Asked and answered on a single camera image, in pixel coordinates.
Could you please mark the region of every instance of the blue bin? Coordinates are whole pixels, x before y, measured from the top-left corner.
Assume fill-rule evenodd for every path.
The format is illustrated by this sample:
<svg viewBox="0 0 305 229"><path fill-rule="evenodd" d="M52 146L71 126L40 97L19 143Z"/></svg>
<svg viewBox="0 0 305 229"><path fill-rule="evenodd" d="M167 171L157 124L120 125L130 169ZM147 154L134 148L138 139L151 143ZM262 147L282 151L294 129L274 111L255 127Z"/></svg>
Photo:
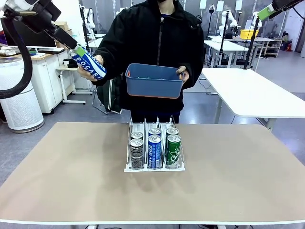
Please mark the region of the blue bin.
<svg viewBox="0 0 305 229"><path fill-rule="evenodd" d="M176 99L183 84L176 71L171 67L132 63L126 71L127 92L132 96Z"/></svg>

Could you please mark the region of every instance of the white desk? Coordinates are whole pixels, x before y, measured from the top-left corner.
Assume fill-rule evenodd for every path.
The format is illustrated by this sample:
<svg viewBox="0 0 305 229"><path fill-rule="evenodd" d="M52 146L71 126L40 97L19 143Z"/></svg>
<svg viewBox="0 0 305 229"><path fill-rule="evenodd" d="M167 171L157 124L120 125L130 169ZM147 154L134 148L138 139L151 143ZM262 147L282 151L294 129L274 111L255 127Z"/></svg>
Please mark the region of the white desk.
<svg viewBox="0 0 305 229"><path fill-rule="evenodd" d="M105 36L105 34L103 34L103 33L95 33L94 36L95 36L96 38L102 38L102 37Z"/></svg>
<svg viewBox="0 0 305 229"><path fill-rule="evenodd" d="M74 71L75 72L75 71L77 71L77 68L68 68L65 65L61 65L58 68L56 68L56 70L60 71L59 77L61 79L61 87L62 87L62 94L63 94L63 101L62 102L64 104L84 104L85 105L86 104L85 100L68 100L66 90L65 90L65 85L64 85L64 82L63 82L64 71ZM73 87L72 94L90 94L90 95L93 94L93 92L90 92L90 91L76 91L73 74L70 74L70 79L71 79L72 87Z"/></svg>
<svg viewBox="0 0 305 229"><path fill-rule="evenodd" d="M213 42L213 41L204 41L204 43L208 46L210 46L210 51L212 54L212 62L211 62L211 67L214 67L215 64L215 59L216 59L216 66L218 64L218 61L221 60L219 59L219 51L221 48L221 43L217 43L217 42ZM228 42L228 41L224 41L223 44L223 52L227 55L229 55L229 61L228 61L228 66L227 68L231 67L231 61L232 61L232 57L233 57L233 53L234 52L247 52L249 49L245 48L241 45L232 43L232 42ZM234 63L236 64L236 60L237 60L237 55L235 55L235 59L234 59Z"/></svg>
<svg viewBox="0 0 305 229"><path fill-rule="evenodd" d="M91 49L97 49L101 42L102 42L103 38L99 38L99 39L96 39L96 40L92 40L90 43L89 43L89 48Z"/></svg>
<svg viewBox="0 0 305 229"><path fill-rule="evenodd" d="M250 41L251 39L241 39L240 36L234 37L232 39L225 39L225 41L230 41L230 42L245 42L245 41ZM256 37L254 39L255 42L273 42L275 41L274 39L269 39L265 37Z"/></svg>
<svg viewBox="0 0 305 229"><path fill-rule="evenodd" d="M229 41L229 42L249 42L251 39L241 39L240 36L238 37L234 37L232 39L225 39L225 41ZM261 58L262 52L263 52L263 47L265 47L265 44L268 44L269 42L274 42L276 40L274 39L269 39L269 38L265 38L265 37L256 37L254 40L254 45L253 45L253 49L254 49L254 53L255 56L257 54L258 49L260 48L260 52L259 52L259 56L256 62L256 66L255 66L255 71L257 70L258 64L259 64L259 60Z"/></svg>
<svg viewBox="0 0 305 229"><path fill-rule="evenodd" d="M203 68L202 73L220 97L216 124L223 101L236 116L257 118L269 130L277 118L305 118L305 101L253 70Z"/></svg>

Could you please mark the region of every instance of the shelf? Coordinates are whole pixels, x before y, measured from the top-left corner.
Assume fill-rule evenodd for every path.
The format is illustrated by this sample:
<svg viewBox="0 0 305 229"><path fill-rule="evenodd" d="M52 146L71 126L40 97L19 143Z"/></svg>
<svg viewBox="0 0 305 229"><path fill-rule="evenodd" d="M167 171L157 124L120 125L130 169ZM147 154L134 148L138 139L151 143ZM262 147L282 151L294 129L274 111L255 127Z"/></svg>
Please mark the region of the shelf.
<svg viewBox="0 0 305 229"><path fill-rule="evenodd" d="M162 150L161 150L161 161L160 166L157 169L149 169L148 166L148 131L152 128L160 128L161 129L161 138L162 138ZM166 130L169 127L175 127L175 123L172 122L172 119L170 119L169 123L160 123L159 119L157 118L156 123L147 123L146 120L144 120L144 123L133 123L132 119L130 118L129 123L129 132L128 132L128 145L127 145L127 161L126 161L126 168L124 169L124 172L174 172L174 171L185 171L184 167L184 155L183 155L183 148L182 145L180 145L180 151L179 151L179 159L177 168L168 168L166 164L166 155L165 155L165 139L166 139ZM130 134L133 131L140 131L143 133L143 141L144 141L144 148L143 148L143 167L141 169L133 169L131 165L131 151L130 151Z"/></svg>

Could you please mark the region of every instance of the yellow box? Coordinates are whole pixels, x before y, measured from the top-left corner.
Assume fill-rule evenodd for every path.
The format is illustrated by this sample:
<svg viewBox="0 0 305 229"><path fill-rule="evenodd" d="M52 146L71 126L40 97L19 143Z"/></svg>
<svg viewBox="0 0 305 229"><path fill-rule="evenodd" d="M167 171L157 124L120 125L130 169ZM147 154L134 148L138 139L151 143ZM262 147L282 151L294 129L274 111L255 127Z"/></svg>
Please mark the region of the yellow box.
<svg viewBox="0 0 305 229"><path fill-rule="evenodd" d="M251 40L254 30L240 30L240 38L245 40ZM255 38L258 35L259 30L256 30Z"/></svg>

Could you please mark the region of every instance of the white cabinet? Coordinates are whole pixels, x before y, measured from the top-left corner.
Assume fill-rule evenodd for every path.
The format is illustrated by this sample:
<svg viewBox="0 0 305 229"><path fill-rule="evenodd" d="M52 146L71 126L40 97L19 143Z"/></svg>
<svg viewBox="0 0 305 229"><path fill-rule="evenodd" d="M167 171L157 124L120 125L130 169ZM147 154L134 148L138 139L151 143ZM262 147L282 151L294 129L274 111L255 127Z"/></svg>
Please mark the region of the white cabinet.
<svg viewBox="0 0 305 229"><path fill-rule="evenodd" d="M68 58L67 52L47 55L44 58L32 58L33 75L31 82L41 112L43 113L52 113L53 108L63 100L61 80L58 77L59 73L56 71L56 68L58 68L62 64L62 60L66 58ZM66 77L64 83L66 86L66 93L71 93L70 78Z"/></svg>

